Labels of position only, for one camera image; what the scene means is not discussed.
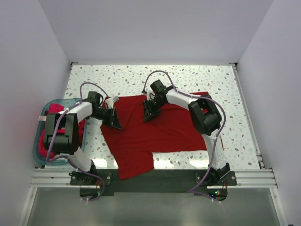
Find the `dark red t-shirt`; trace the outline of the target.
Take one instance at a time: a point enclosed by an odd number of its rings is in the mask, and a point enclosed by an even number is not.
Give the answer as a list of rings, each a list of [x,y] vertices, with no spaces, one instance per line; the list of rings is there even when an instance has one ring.
[[[159,117],[144,122],[145,99],[143,95],[120,97],[114,106],[122,129],[100,126],[121,180],[152,170],[154,153],[206,150],[188,110],[165,104]]]

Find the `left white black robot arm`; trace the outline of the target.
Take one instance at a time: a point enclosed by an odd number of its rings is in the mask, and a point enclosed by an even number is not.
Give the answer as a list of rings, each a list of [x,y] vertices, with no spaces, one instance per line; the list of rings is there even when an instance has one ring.
[[[109,97],[101,103],[101,94],[90,91],[86,99],[58,113],[46,116],[44,148],[48,151],[46,162],[64,159],[73,168],[81,172],[81,180],[87,185],[97,181],[95,165],[82,151],[80,145],[79,123],[87,118],[102,121],[102,125],[122,129],[118,120],[115,102],[117,96]]]

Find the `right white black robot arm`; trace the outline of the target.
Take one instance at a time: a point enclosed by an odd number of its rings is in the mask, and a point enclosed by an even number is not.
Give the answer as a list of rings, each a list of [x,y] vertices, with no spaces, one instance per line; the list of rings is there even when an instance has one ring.
[[[224,154],[221,131],[225,125],[225,111],[210,95],[193,95],[166,87],[160,80],[150,85],[151,91],[143,90],[143,121],[151,121],[160,115],[160,109],[166,104],[174,104],[190,113],[195,130],[202,135],[209,156],[210,181],[220,185],[230,172],[229,162]]]

